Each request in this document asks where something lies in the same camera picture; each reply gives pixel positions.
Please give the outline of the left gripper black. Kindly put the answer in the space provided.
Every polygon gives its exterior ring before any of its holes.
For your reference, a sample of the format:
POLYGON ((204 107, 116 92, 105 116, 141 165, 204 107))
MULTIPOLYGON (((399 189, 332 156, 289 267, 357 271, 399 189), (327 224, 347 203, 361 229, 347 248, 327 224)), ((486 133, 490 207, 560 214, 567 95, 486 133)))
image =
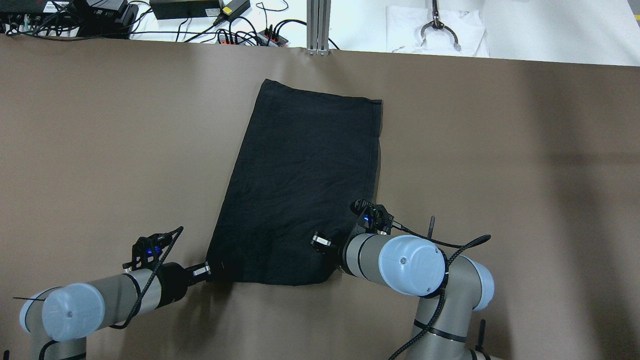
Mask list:
POLYGON ((189 287, 196 281, 205 281, 211 276, 208 262, 202 262, 191 267, 183 268, 176 262, 165 263, 160 266, 160 305, 171 305, 185 297, 189 287))

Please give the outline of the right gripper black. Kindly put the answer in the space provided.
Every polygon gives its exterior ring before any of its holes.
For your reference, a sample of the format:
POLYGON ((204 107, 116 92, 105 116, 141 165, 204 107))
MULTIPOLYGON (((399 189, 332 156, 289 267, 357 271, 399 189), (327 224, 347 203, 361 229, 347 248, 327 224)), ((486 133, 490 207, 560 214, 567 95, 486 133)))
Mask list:
POLYGON ((310 245, 318 253, 328 253, 327 257, 336 268, 348 268, 346 248, 349 241, 347 232, 330 232, 327 237, 322 232, 315 231, 310 245))

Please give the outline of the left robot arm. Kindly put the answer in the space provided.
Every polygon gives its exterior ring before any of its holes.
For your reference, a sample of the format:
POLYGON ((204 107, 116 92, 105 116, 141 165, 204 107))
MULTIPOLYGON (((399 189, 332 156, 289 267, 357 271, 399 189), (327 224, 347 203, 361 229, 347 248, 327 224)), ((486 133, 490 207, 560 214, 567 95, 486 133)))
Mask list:
POLYGON ((32 360, 84 360, 87 337, 98 330, 125 322, 142 296, 137 315, 180 301, 188 287, 211 274, 204 262, 183 268, 163 264, 85 283, 51 287, 26 298, 19 314, 22 329, 30 335, 32 360))

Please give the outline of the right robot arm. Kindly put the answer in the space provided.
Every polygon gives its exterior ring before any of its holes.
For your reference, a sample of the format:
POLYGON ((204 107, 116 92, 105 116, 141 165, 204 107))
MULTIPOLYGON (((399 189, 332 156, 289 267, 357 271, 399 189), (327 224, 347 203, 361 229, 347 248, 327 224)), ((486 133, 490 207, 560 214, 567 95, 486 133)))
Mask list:
POLYGON ((356 234, 345 242, 315 233, 313 248, 346 274, 418 298, 410 339, 391 360, 489 360, 483 348, 485 323, 477 344, 466 345, 473 312, 493 299, 495 282, 486 266, 457 249, 446 255, 416 235, 356 234))

